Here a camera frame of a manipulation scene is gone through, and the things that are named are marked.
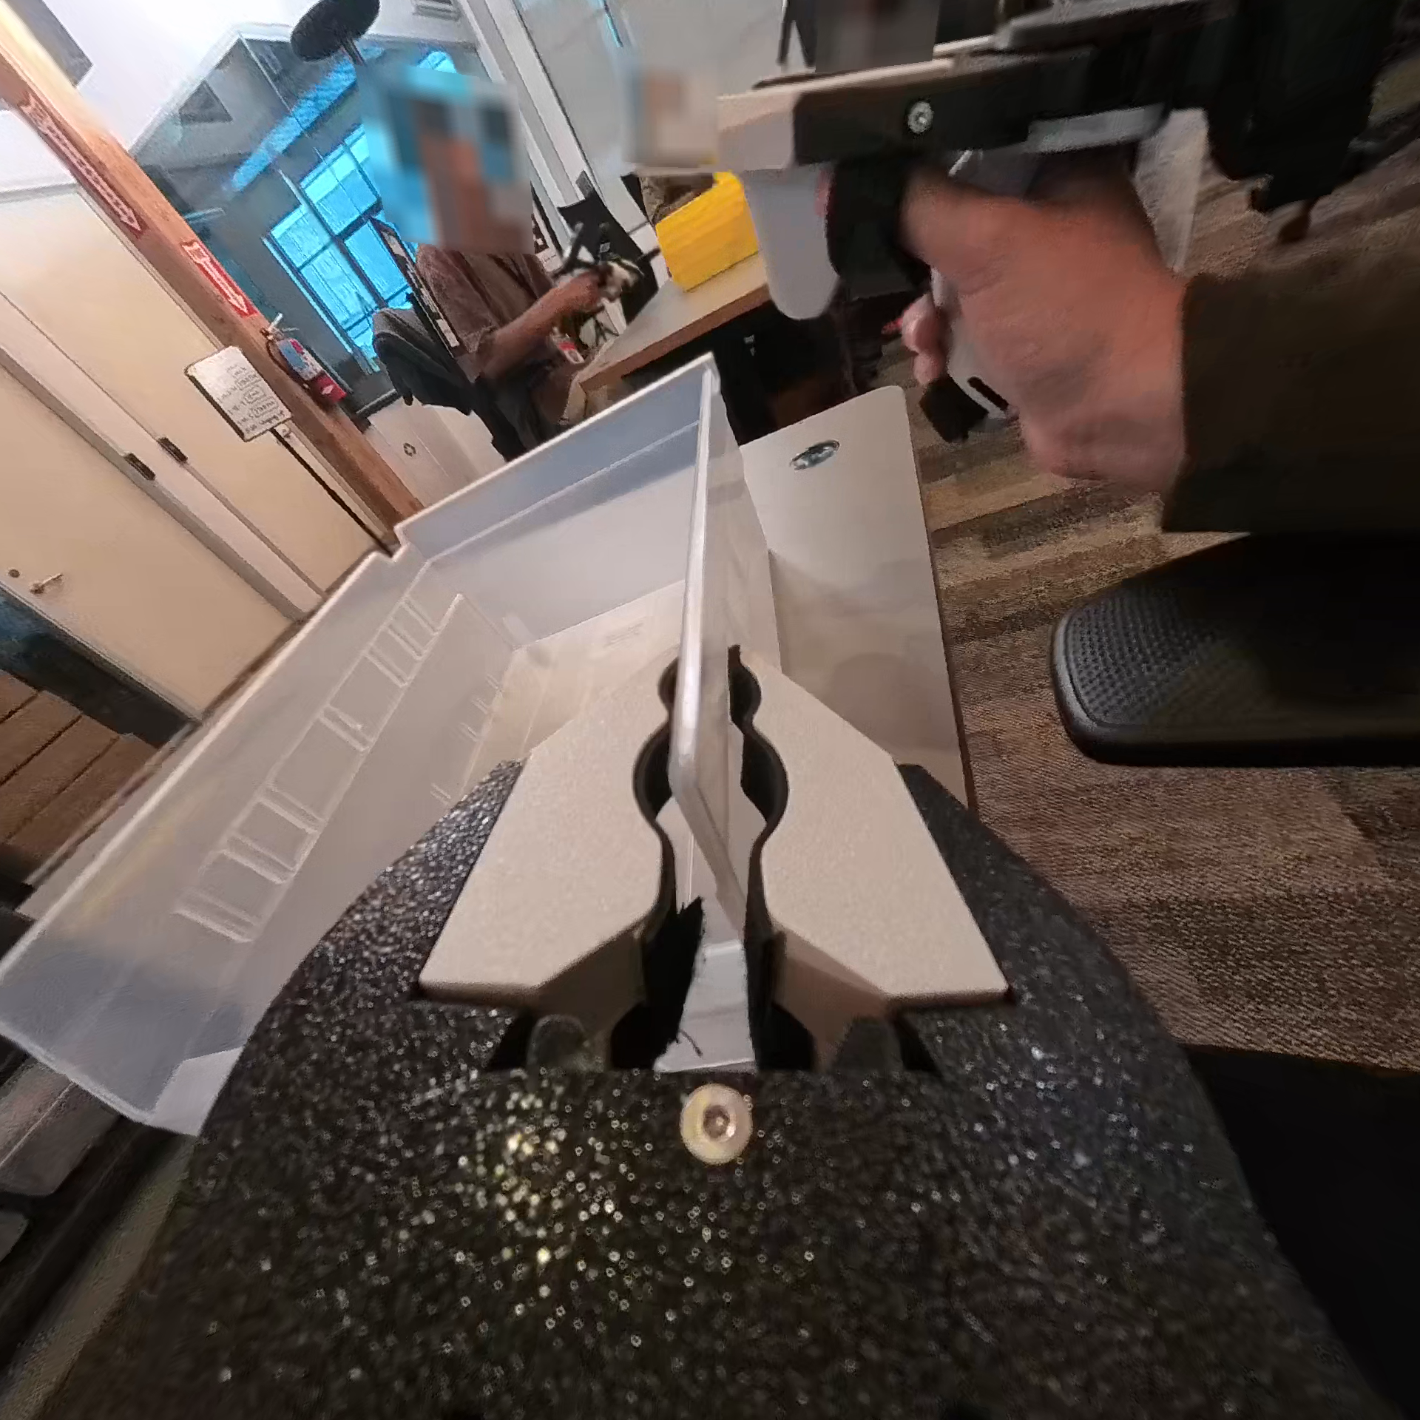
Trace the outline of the beige door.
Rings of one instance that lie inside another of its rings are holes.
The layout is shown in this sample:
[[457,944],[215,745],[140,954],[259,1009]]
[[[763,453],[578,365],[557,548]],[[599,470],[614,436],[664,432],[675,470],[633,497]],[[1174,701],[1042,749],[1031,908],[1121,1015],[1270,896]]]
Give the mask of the beige door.
[[79,189],[3,203],[3,289],[146,432],[188,462],[320,594],[377,547],[293,426],[243,440],[188,369],[220,344]]
[[3,373],[4,589],[203,717],[293,623],[140,482]]

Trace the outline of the wooden post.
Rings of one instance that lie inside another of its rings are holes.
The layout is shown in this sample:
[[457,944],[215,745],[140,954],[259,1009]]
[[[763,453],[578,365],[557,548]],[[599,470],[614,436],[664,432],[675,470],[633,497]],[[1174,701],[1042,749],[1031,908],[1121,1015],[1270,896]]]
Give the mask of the wooden post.
[[79,187],[219,346],[240,346],[249,355],[261,376],[289,405],[293,424],[329,464],[337,483],[354,495],[360,508],[373,514],[381,541],[389,543],[400,524],[421,510],[421,499],[402,482],[352,419],[335,407],[320,405],[274,361],[264,336],[268,319],[263,313],[249,319],[238,317],[199,275],[180,248],[180,243],[199,239],[196,229],[94,115],[27,23],[10,4],[3,4],[3,94],[12,103],[26,97],[27,90],[45,96],[52,109],[64,117],[81,147],[92,153],[94,161],[108,170],[112,182],[140,210],[148,233],[142,239],[133,239],[98,199],[91,197],[81,183]]

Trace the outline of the yellow plastic bin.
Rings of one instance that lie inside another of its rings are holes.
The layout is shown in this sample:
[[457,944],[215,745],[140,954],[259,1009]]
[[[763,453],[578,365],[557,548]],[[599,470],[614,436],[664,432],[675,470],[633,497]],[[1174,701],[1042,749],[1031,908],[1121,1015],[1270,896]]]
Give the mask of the yellow plastic bin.
[[668,275],[683,290],[696,290],[759,252],[744,183],[729,172],[717,172],[708,191],[666,214],[654,231]]

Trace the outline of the black round lamp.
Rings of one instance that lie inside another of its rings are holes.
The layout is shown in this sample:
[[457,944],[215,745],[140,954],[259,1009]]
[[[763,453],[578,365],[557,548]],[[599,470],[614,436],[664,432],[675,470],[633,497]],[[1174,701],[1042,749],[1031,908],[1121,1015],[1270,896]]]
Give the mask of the black round lamp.
[[381,2],[316,2],[291,29],[293,53],[305,63],[345,53],[354,65],[366,57],[360,40],[381,15]]

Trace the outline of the light top desk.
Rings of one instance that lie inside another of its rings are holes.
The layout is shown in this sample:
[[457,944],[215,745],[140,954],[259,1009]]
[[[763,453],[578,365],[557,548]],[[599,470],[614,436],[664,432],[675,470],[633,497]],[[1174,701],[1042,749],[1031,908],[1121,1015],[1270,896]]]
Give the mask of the light top desk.
[[601,346],[591,365],[580,373],[578,384],[584,394],[591,396],[616,380],[666,361],[771,302],[761,254],[736,262],[691,290],[670,279],[626,331]]

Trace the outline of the short red arrow sign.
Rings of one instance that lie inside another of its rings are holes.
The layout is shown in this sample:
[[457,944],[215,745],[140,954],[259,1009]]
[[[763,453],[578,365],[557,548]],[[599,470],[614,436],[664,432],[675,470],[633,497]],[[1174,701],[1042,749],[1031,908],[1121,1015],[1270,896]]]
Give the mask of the short red arrow sign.
[[194,268],[199,271],[199,275],[205,277],[205,281],[219,292],[222,302],[238,317],[249,319],[249,317],[261,315],[251,296],[232,277],[232,273],[222,266],[220,258],[215,256],[215,252],[203,243],[203,239],[198,239],[198,237],[188,239],[180,243],[180,248],[188,256],[188,260],[194,264]]

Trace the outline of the clear plastic storage bin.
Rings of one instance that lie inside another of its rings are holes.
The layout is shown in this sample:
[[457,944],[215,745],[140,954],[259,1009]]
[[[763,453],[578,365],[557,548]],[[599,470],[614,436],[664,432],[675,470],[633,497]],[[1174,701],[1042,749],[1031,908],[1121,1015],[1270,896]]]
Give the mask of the clear plastic storage bin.
[[199,1135],[297,965],[482,776],[607,703],[666,726],[712,472],[746,489],[702,357],[410,520],[41,889],[4,1038]]

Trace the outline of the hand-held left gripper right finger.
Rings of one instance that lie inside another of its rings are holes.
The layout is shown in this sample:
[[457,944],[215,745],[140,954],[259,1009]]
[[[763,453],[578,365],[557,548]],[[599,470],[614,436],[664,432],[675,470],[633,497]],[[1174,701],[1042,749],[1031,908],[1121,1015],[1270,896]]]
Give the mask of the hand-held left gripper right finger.
[[859,1022],[1008,1001],[893,757],[759,654],[733,654],[744,956],[761,1068],[828,1068]]

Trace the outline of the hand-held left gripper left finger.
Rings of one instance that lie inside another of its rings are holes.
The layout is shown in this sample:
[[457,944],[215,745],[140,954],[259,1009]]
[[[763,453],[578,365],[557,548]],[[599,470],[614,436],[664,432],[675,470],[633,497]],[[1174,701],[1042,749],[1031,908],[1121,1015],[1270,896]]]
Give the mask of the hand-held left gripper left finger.
[[438,1003],[574,1021],[616,1068],[652,1068],[681,1038],[704,896],[671,805],[677,657],[637,671],[545,738],[419,975]]

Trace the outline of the person's right hand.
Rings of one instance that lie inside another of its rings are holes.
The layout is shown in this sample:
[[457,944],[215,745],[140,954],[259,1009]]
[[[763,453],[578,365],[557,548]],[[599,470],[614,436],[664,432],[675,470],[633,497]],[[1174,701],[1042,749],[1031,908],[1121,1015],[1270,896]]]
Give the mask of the person's right hand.
[[1166,491],[1186,462],[1186,283],[1124,159],[1050,161],[1029,197],[937,168],[905,187],[901,241],[945,283],[905,311],[920,382],[964,338],[1046,474]]

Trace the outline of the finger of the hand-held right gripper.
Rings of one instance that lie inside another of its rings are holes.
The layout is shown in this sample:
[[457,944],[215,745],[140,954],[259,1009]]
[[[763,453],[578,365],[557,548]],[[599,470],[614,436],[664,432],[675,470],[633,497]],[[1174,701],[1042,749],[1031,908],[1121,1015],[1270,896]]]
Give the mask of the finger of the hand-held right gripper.
[[840,277],[819,210],[826,164],[798,155],[792,113],[788,88],[719,97],[717,159],[744,187],[773,302],[811,321],[832,304]]

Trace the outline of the white notice board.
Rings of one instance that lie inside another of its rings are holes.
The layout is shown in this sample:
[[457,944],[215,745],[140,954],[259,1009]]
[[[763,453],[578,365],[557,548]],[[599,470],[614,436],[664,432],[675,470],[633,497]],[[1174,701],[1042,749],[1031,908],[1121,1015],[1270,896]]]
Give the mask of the white notice board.
[[289,405],[240,346],[222,346],[190,363],[186,375],[243,443],[284,434],[291,426]]

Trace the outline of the person's right forearm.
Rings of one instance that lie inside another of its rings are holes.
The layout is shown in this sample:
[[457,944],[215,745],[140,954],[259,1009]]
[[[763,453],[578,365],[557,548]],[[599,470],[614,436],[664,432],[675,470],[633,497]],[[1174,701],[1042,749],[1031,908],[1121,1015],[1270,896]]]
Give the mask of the person's right forearm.
[[1166,531],[1419,531],[1415,254],[1195,277],[1184,394]]

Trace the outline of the red fire extinguisher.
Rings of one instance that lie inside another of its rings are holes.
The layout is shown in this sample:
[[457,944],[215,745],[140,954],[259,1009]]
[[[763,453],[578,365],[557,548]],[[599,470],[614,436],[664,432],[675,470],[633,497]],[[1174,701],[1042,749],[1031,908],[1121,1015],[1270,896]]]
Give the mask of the red fire extinguisher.
[[312,399],[329,409],[347,401],[347,386],[329,373],[329,369],[308,346],[303,344],[303,340],[285,331],[280,319],[268,323],[264,336],[274,361],[282,365]]

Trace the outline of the large paned window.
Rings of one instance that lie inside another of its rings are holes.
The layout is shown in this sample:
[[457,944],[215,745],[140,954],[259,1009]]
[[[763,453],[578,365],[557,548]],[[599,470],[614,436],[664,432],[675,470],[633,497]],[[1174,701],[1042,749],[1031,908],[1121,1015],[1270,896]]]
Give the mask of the large paned window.
[[385,208],[364,124],[347,130],[327,151],[285,153],[278,174],[293,208],[268,229],[268,248],[341,348],[375,367],[375,315],[410,308],[413,285],[377,229]]

